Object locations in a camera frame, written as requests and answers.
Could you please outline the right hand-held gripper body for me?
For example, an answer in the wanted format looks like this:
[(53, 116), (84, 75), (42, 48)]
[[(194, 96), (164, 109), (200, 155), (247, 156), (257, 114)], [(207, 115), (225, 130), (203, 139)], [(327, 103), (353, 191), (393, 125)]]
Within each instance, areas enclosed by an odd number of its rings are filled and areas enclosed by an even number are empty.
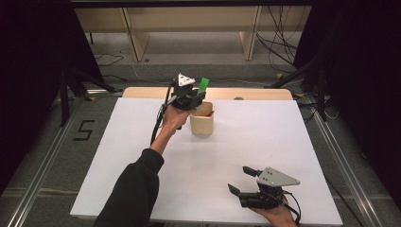
[(272, 209), (279, 205), (286, 206), (286, 191), (283, 186), (298, 185), (299, 180), (272, 167), (260, 170), (261, 174), (256, 179), (258, 191), (254, 193), (241, 192), (238, 196), (242, 207)]

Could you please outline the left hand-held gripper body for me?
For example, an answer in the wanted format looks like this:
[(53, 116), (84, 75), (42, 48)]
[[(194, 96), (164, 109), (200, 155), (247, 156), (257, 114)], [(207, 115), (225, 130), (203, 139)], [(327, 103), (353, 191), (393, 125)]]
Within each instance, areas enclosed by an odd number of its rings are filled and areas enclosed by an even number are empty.
[(183, 74), (179, 74), (173, 81), (174, 89), (168, 103), (179, 110), (189, 111), (194, 109), (194, 96), (196, 95), (196, 92), (193, 89), (194, 83), (194, 79), (184, 76)]

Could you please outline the cream square cup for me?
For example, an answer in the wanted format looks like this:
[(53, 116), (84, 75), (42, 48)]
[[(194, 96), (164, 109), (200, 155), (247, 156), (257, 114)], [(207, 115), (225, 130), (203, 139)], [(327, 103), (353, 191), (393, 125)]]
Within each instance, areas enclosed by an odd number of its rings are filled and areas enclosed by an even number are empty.
[(203, 101), (197, 110), (190, 115), (190, 126), (193, 134), (211, 135), (214, 130), (214, 114), (211, 117), (205, 117), (214, 111), (214, 104), (209, 101)]

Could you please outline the person's left hand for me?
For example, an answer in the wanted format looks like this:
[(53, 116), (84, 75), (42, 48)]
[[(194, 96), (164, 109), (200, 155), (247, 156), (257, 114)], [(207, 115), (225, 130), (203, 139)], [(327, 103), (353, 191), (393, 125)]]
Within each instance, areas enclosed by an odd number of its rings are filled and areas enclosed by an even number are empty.
[(173, 106), (168, 106), (164, 114), (164, 123), (162, 126), (162, 133), (173, 135), (176, 130), (186, 123), (190, 114), (195, 112), (195, 109), (189, 111), (179, 110)]

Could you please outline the person's right hand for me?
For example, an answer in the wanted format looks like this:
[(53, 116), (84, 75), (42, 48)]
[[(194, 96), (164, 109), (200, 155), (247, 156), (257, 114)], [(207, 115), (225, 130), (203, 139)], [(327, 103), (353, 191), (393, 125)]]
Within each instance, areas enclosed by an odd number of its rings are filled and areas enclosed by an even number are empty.
[(297, 227), (292, 214), (283, 205), (268, 210), (252, 208), (252, 211), (266, 218), (273, 227)]

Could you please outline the light wooden table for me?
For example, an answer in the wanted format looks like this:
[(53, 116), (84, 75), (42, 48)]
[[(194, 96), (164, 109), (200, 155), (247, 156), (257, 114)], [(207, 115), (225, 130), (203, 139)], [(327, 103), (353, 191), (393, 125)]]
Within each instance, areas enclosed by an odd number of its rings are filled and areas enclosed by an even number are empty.
[[(166, 87), (129, 87), (122, 97), (134, 98), (165, 98)], [(292, 94), (287, 89), (254, 89), (254, 88), (208, 88), (206, 99), (242, 98), (244, 100), (292, 100)]]

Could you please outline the light wooden bench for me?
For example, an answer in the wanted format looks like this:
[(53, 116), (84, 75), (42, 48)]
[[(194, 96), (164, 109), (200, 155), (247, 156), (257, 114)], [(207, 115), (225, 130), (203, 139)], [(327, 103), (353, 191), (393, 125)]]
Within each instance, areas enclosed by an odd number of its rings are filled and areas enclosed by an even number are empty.
[(86, 33), (124, 33), (135, 61), (143, 59), (152, 32), (236, 32), (244, 59), (253, 57), (258, 31), (305, 28), (311, 6), (76, 9)]

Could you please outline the black tripod stand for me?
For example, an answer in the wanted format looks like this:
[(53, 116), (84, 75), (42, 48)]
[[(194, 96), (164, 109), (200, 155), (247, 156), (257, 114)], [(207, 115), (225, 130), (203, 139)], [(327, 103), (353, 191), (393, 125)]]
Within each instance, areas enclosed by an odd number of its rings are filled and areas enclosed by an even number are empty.
[(70, 89), (72, 93), (77, 97), (83, 97), (88, 94), (88, 90), (83, 85), (84, 81), (89, 81), (94, 85), (103, 88), (110, 93), (121, 92), (121, 89), (114, 88), (111, 85), (106, 84), (101, 79), (96, 79), (90, 74), (78, 69), (78, 68), (66, 68), (61, 72), (59, 76), (59, 88), (61, 98), (61, 126), (63, 127), (70, 116), (69, 100), (67, 89)]
[(300, 76), (304, 76), (304, 81), (302, 82), (301, 85), (301, 89), (304, 92), (311, 92), (314, 88), (317, 89), (318, 92), (317, 111), (321, 119), (325, 121), (326, 120), (324, 112), (325, 71), (323, 66), (317, 60), (310, 61), (301, 68), (297, 69), (295, 72), (290, 73), (287, 77), (280, 79), (279, 81), (273, 83), (272, 85), (265, 85), (264, 88), (278, 89)]

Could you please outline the black curtain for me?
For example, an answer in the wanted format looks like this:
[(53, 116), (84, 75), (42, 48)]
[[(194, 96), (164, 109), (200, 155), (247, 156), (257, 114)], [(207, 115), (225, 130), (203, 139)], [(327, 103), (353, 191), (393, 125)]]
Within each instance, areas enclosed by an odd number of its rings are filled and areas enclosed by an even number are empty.
[(70, 68), (103, 80), (70, 0), (0, 0), (0, 193)]
[(337, 17), (350, 23), (325, 56), (325, 90), (401, 209), (401, 0), (316, 0), (295, 65), (312, 60)]

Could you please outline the aluminium floor rail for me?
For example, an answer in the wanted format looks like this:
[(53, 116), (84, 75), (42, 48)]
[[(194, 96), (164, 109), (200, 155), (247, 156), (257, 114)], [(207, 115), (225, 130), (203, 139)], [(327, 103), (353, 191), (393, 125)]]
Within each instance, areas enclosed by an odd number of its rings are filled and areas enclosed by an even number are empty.
[(83, 102), (83, 98), (73, 98), (68, 102), (70, 116), (62, 127), (61, 104), (55, 103), (50, 108), (50, 116), (46, 118), (44, 127), (0, 197), (2, 201), (10, 200), (5, 227), (23, 226)]
[(334, 133), (329, 128), (328, 124), (323, 121), (318, 113), (314, 113), (314, 121), (323, 138), (329, 147), (330, 152), (340, 169), (340, 173), (345, 180), (353, 198), (359, 208), (361, 215), (364, 217), (367, 227), (383, 227), (382, 221), (380, 220), (377, 212), (375, 211), (374, 204), (368, 197), (368, 194), (363, 189), (361, 183), (357, 179), (357, 175), (354, 173), (351, 165), (346, 159), (342, 152), (342, 149), (334, 136)]

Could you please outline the black metal frame bar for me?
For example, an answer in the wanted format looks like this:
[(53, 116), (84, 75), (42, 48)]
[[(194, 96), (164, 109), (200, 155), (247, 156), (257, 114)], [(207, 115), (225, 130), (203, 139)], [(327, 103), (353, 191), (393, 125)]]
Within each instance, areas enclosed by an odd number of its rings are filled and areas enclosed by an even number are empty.
[(314, 6), (321, 0), (69, 0), (75, 8)]

